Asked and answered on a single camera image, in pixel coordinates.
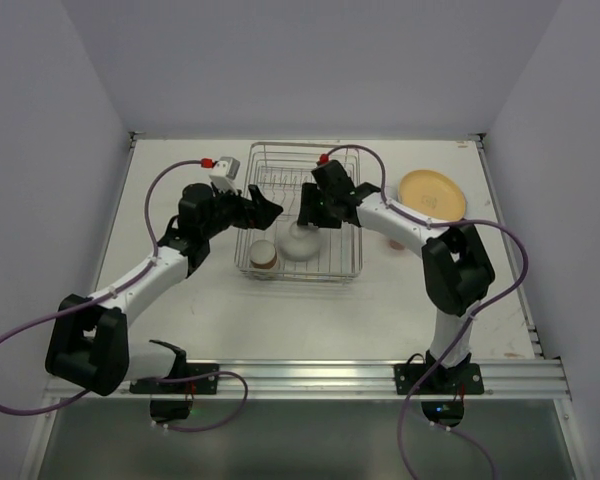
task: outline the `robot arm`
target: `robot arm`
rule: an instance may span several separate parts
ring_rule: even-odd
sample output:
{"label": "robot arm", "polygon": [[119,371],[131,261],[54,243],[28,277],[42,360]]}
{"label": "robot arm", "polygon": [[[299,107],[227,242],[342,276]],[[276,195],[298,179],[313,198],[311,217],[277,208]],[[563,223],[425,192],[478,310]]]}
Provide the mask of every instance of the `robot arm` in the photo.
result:
{"label": "robot arm", "polygon": [[[45,361],[49,373],[99,395],[109,395],[125,380],[182,376],[185,352],[159,341],[129,344],[127,330],[158,297],[197,270],[209,254],[211,238],[231,226],[265,230],[282,213],[254,185],[248,187],[251,200],[241,196],[233,185],[238,168],[237,160],[223,157],[209,175],[212,186],[187,186],[178,215],[143,263],[88,298],[70,295],[63,300],[60,310],[111,296],[56,320]],[[121,288],[149,263],[145,275]]]}
{"label": "robot arm", "polygon": [[[495,279],[475,226],[433,228],[432,219],[392,203],[422,224],[409,220],[385,204],[378,187],[369,183],[355,186],[335,160],[319,162],[312,173],[316,184],[303,185],[299,225],[340,228],[342,222],[351,223],[382,233],[422,259],[427,294],[437,307],[429,355],[434,361],[440,358],[465,324],[471,307],[486,296]],[[444,368],[469,361],[469,337],[470,328],[443,359]]]}

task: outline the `white table surface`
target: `white table surface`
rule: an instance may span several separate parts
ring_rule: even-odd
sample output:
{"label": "white table surface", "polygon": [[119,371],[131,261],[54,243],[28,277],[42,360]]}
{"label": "white table surface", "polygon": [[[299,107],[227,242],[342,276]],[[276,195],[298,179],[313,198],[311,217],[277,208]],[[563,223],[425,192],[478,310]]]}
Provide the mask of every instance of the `white table surface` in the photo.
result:
{"label": "white table surface", "polygon": [[[98,288],[116,280],[150,251],[142,207],[153,178],[185,159],[233,156],[242,162],[242,188],[251,140],[140,140],[137,143]],[[366,141],[387,165],[388,185],[427,168],[452,178],[467,198],[467,218],[496,219],[475,143]],[[183,167],[155,190],[151,219],[158,238],[177,213],[182,188],[208,182],[208,170]],[[362,154],[361,181],[380,184],[375,161]],[[500,233],[479,227],[496,271],[490,295],[513,282]],[[211,254],[189,279],[172,288],[133,324],[130,341],[159,339],[189,358],[263,360],[369,360],[406,358],[431,343],[435,308],[424,287],[420,260],[363,232],[363,268],[348,285],[257,281],[234,265],[237,230],[211,241]],[[474,359],[534,358],[522,305],[512,294],[485,310],[473,326]]]}

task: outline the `plate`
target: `plate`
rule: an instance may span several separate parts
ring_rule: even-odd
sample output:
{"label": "plate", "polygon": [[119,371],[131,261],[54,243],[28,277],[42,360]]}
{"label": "plate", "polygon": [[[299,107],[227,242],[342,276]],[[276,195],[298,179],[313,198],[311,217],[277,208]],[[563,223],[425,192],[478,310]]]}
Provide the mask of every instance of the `plate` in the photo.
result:
{"label": "plate", "polygon": [[434,170],[414,170],[400,182],[400,203],[431,218],[455,222],[464,217],[467,201],[460,187]]}

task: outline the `metal frame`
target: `metal frame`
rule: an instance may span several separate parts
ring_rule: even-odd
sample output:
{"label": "metal frame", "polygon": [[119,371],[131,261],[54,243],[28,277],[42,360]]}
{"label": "metal frame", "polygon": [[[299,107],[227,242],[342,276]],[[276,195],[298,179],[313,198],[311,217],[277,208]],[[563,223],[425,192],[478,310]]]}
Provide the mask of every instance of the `metal frame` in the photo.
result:
{"label": "metal frame", "polygon": [[105,239],[104,244],[102,245],[102,249],[98,253],[98,260],[96,261],[98,265],[98,271],[93,277],[93,281],[91,283],[90,291],[95,291],[98,287],[98,282],[100,281],[100,275],[102,274],[102,266],[104,265],[104,259],[107,254],[107,249],[109,248],[109,242],[111,241],[111,233],[113,232],[113,224],[116,221],[116,217],[118,216],[118,210],[120,209],[120,201],[122,200],[122,194],[124,193],[124,187],[127,184],[127,178],[129,177],[129,170],[131,169],[131,161],[133,160],[133,154],[136,150],[136,144],[138,143],[137,132],[129,132],[129,151],[125,156],[125,169],[122,181],[120,185],[118,185],[118,189],[116,191],[116,206],[115,210],[112,212],[111,218],[109,218],[107,223],[107,238]]}
{"label": "metal frame", "polygon": [[[502,211],[493,188],[482,139],[470,137],[469,140],[474,141],[477,146],[497,217],[499,221],[503,222]],[[131,164],[134,146],[135,142],[132,143],[129,152],[128,165]],[[513,245],[507,238],[504,240],[511,268],[515,274],[518,274],[519,269],[515,261]],[[536,354],[542,357],[542,347],[529,312],[524,290],[520,289],[519,295],[534,349]],[[251,399],[388,400],[395,402],[401,402],[404,399],[395,392],[392,370],[394,364],[403,363],[404,359],[384,361],[208,361],[219,363],[223,370],[231,370],[242,375],[249,383],[249,398]],[[578,480],[593,478],[591,466],[585,453],[584,442],[573,416],[569,387],[560,360],[477,360],[477,363],[480,364],[482,370],[486,393],[482,396],[472,397],[472,400],[553,400],[576,478]],[[138,400],[150,398],[148,395],[132,395],[129,393],[128,388],[128,384],[122,384],[112,395],[106,398],[137,398]],[[62,398],[74,395],[78,391],[78,387],[54,378],[47,386],[43,404],[51,405]],[[242,393],[242,385],[237,380],[221,377],[218,384],[218,394],[213,398],[240,398]],[[160,395],[151,398],[170,397],[172,396]],[[423,398],[427,400],[447,399],[445,396],[426,396]],[[56,417],[57,415],[54,412],[38,418],[21,470],[21,480],[33,480],[38,477]]]}
{"label": "metal frame", "polygon": [[[243,376],[249,384],[249,398],[256,400],[395,400],[393,365],[404,360],[377,361],[265,361],[265,360],[191,360],[214,362],[220,370]],[[478,361],[485,394],[479,400],[554,400],[568,399],[569,389],[559,360],[487,360]],[[47,394],[69,397],[81,389],[64,380],[53,379]],[[242,384],[220,377],[214,398],[241,398]],[[95,394],[87,397],[97,398]],[[107,398],[180,398],[178,395],[132,395],[127,382]],[[449,396],[426,396],[448,399]]]}

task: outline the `metal wire basket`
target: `metal wire basket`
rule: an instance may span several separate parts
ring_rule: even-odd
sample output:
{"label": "metal wire basket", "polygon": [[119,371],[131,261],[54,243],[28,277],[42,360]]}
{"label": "metal wire basket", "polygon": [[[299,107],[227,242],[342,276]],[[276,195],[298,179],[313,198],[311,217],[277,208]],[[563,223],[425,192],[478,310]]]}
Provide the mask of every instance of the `metal wire basket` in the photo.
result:
{"label": "metal wire basket", "polygon": [[[342,224],[341,229],[321,229],[322,248],[306,262],[285,259],[278,252],[278,263],[271,270],[254,268],[249,260],[249,247],[257,240],[276,244],[278,233],[295,222],[300,212],[302,184],[315,183],[311,170],[320,154],[335,145],[314,143],[258,142],[251,146],[247,164],[246,186],[260,187],[262,194],[281,205],[284,212],[266,231],[240,230],[236,242],[235,263],[246,275],[257,279],[347,282],[362,269],[362,231]],[[357,150],[343,150],[331,158],[339,160],[353,180],[359,183],[360,155]]]}

